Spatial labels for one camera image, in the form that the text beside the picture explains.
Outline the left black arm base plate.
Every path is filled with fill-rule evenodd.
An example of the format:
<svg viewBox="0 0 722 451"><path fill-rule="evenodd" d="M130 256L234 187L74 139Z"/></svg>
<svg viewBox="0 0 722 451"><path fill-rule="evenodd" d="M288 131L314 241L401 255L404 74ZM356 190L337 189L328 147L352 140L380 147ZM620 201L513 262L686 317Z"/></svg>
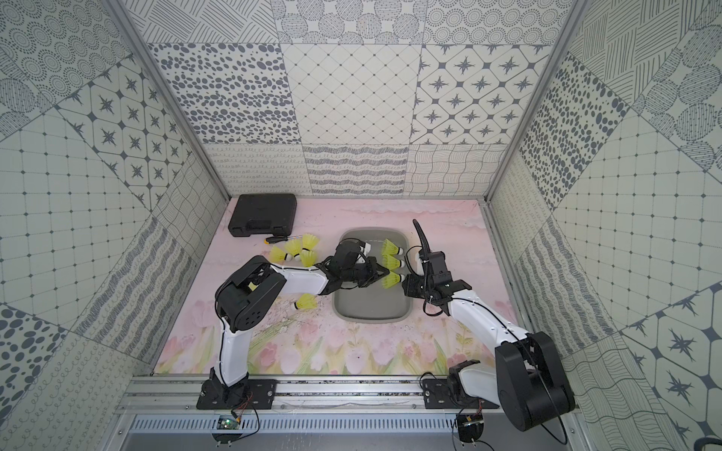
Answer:
<svg viewBox="0 0 722 451"><path fill-rule="evenodd" d="M270 410L276 395L278 380L250 379L246 376L238 383L227 386L211 369L209 379L201 385L196 408L201 411L240 410L244 407L257 411Z"/></svg>

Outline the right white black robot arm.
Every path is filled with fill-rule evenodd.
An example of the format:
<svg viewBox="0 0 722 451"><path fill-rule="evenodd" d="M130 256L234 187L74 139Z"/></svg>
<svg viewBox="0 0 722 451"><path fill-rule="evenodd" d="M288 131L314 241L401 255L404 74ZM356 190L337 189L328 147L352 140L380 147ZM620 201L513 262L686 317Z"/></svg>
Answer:
<svg viewBox="0 0 722 451"><path fill-rule="evenodd" d="M479 400L491 402L521 431L576 408L571 383L548 334L528 332L485 304L466 281L453 278L443 252L423 245L417 262L419 270L402 282L404 293L434 307L435 316L458 321L494 353L493 370L478 360L450 366L447 396L456 405L468 409Z"/></svg>

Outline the grey plastic storage box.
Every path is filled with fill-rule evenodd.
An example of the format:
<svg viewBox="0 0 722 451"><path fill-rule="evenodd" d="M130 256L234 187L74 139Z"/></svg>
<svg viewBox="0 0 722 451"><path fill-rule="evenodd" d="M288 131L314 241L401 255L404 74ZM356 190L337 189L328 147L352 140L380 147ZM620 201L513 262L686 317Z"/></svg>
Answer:
<svg viewBox="0 0 722 451"><path fill-rule="evenodd" d="M406 251L409 248L406 236L398 229L366 227L351 229L341 236L342 240L359 239L372 246L370 256L381 257L381 246L385 239L391 240ZM368 288L336 291L332 306L335 313L344 321L358 323L392 323L406 319L412 310L413 300L406 297L402 286L397 284L384 289L382 282L376 282Z"/></svg>

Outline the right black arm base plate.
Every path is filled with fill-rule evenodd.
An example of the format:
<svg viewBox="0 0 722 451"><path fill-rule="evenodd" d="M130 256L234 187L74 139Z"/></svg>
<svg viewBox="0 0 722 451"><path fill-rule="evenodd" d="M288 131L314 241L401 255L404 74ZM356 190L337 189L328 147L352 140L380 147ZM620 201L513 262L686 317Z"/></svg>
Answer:
<svg viewBox="0 0 722 451"><path fill-rule="evenodd" d="M449 369L446 377L437 377L432 372L425 372L419 377L424 406L427 410L459 409L498 409L499 406L485 398L475 398L466 393L462 387L460 373L468 366L479 364L479 360L466 360Z"/></svg>

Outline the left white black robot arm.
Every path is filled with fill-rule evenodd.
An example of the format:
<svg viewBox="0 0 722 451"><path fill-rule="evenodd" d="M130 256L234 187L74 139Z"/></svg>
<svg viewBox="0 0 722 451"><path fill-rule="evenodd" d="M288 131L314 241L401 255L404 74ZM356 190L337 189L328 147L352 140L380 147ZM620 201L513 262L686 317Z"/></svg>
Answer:
<svg viewBox="0 0 722 451"><path fill-rule="evenodd" d="M245 380L252 330L281 295L329 295L342 289L364 289L392 272L370 254L372 246L357 239L341 241L334 255L310 267L272 263L252 257L217 289L216 316L223 334L214 376L225 387Z"/></svg>

